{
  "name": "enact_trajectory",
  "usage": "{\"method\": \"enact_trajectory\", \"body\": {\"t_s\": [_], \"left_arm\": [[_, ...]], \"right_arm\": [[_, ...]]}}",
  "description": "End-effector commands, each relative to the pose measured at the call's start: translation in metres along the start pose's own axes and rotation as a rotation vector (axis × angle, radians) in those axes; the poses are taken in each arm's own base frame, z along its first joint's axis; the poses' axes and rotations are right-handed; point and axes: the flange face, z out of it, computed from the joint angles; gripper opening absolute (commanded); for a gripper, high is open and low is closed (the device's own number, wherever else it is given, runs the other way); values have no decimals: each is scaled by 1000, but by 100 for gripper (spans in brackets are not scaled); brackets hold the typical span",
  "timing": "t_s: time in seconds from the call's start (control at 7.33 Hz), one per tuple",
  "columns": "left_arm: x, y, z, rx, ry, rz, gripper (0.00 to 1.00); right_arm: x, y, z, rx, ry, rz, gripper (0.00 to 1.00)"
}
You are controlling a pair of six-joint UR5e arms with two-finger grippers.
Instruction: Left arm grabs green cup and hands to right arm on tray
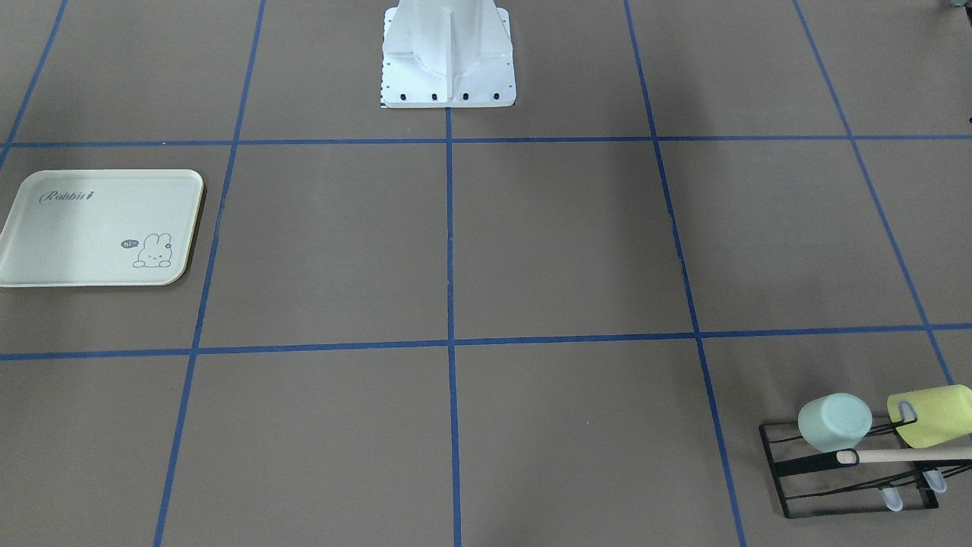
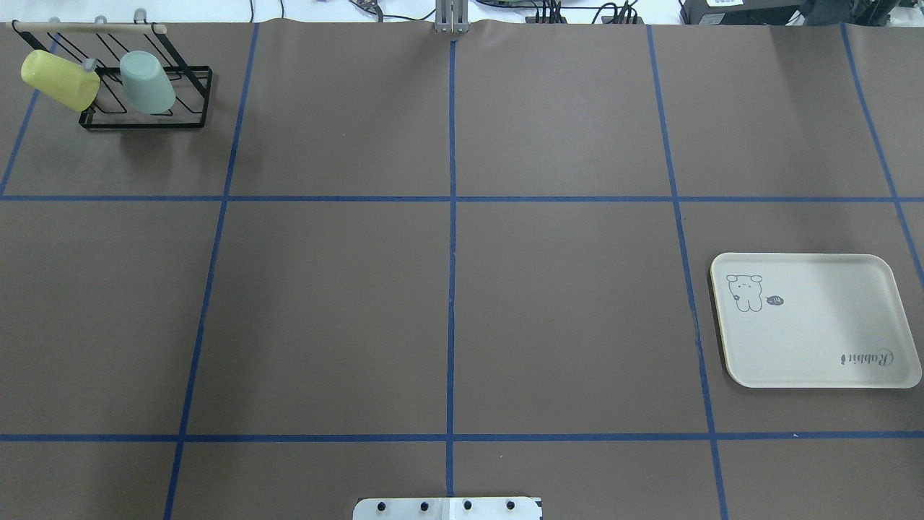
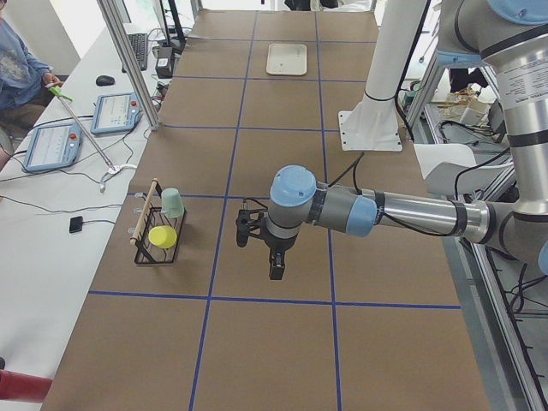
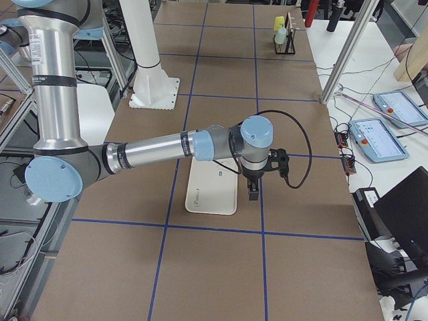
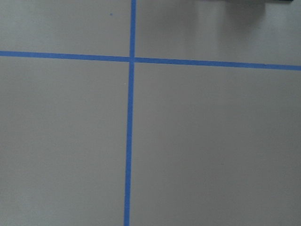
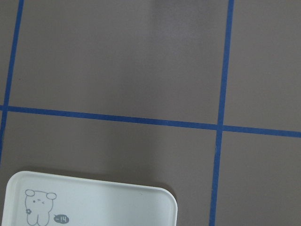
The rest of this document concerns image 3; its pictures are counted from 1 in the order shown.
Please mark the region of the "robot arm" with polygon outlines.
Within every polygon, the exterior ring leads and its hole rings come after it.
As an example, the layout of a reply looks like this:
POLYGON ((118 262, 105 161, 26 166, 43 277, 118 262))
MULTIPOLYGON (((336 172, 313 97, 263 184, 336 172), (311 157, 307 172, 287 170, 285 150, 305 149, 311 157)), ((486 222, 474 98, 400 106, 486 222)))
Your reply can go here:
POLYGON ((547 268, 547 4, 544 1, 445 1, 438 54, 443 63, 482 61, 496 75, 519 198, 512 204, 435 200, 328 187, 298 165, 280 169, 261 235, 272 280, 299 228, 310 223, 365 236, 394 224, 436 236, 461 236, 547 268))

